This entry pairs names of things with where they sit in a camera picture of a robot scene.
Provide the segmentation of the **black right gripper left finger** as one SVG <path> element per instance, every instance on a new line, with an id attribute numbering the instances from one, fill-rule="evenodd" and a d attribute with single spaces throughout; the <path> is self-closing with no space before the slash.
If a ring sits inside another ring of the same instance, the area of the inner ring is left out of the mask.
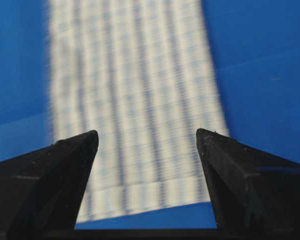
<path id="1" fill-rule="evenodd" d="M 0 240 L 72 230 L 98 145 L 91 130 L 0 162 Z"/>

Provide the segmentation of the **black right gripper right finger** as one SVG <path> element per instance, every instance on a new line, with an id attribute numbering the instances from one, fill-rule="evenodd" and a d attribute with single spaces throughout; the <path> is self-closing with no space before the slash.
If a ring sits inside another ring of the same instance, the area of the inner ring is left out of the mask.
<path id="1" fill-rule="evenodd" d="M 300 164 L 203 128 L 196 146 L 223 236 L 300 240 Z"/>

